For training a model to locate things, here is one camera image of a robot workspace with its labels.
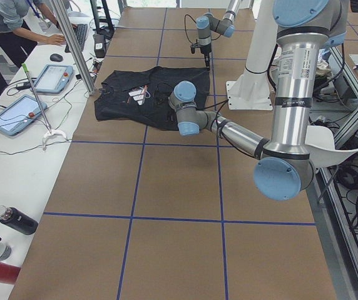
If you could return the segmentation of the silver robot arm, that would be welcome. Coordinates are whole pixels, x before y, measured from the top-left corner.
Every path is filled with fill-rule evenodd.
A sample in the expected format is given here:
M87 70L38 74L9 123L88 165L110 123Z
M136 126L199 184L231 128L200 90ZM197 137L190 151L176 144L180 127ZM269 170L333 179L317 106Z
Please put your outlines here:
M316 164L306 145L319 51L341 44L347 10L342 1L275 1L273 19L282 53L274 101L272 135L265 139L222 117L199 111L196 87L178 83L168 97L182 136L208 129L258 160L253 180L270 199L298 195L312 181Z
M210 70L210 54L212 52L212 32L226 38L232 37L235 31L234 22L241 3L242 0L231 0L221 19L216 18L210 12L206 12L204 15L196 18L195 23L198 37L195 42L191 43L190 49L192 54L195 53L196 49L200 50L208 71Z

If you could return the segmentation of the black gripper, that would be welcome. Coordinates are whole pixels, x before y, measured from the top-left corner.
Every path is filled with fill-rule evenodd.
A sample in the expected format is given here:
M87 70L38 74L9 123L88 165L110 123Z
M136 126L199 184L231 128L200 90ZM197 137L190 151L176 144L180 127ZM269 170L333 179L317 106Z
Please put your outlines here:
M174 122L176 120L176 117L174 110L170 107L169 96L161 92L156 92L153 96L155 106L159 115L166 122Z
M200 50L200 52L204 55L205 67L209 71L211 69L211 65L210 65L210 53L212 51L211 44L201 45L196 42L190 45L190 49L192 54L195 54L196 49Z

